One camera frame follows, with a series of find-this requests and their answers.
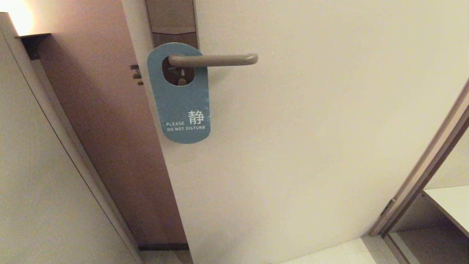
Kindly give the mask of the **black wall lamp bracket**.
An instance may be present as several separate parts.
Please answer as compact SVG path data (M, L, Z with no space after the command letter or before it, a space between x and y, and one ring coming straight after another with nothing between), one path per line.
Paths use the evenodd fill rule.
M23 47L25 48L29 59L34 61L40 58L38 49L41 43L51 36L51 33L32 34L25 36L17 36L16 38L21 40Z

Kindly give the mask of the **brown door lock plate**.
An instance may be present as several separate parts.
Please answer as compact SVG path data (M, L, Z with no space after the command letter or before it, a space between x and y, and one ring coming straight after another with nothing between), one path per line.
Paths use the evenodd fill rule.
M154 47L183 43L198 48L194 0L145 0ZM183 86L194 80L194 68L179 68L162 62L163 75L172 85Z

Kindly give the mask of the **white door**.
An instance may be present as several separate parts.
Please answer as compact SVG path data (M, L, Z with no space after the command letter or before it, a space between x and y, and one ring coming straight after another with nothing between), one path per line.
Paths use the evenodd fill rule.
M469 0L193 0L211 132L164 137L194 264L275 264L373 226L469 75Z

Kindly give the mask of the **brown door jamb panel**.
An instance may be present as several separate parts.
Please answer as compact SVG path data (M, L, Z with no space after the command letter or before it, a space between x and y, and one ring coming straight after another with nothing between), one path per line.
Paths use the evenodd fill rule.
M40 60L117 211L145 250L188 250L122 3L26 0Z

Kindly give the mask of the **white shelf board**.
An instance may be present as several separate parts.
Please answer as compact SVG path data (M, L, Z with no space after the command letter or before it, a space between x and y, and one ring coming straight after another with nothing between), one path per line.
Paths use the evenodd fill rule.
M424 193L469 238L469 185L428 189Z

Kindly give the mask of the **blue and white door hanger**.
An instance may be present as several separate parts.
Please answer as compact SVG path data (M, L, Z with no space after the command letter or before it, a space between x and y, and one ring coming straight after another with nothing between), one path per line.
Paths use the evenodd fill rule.
M206 139L211 132L209 78L206 67L196 67L187 85L173 85L163 74L163 60L169 55L200 56L187 44L166 43L156 47L147 58L147 68L163 134L180 144Z

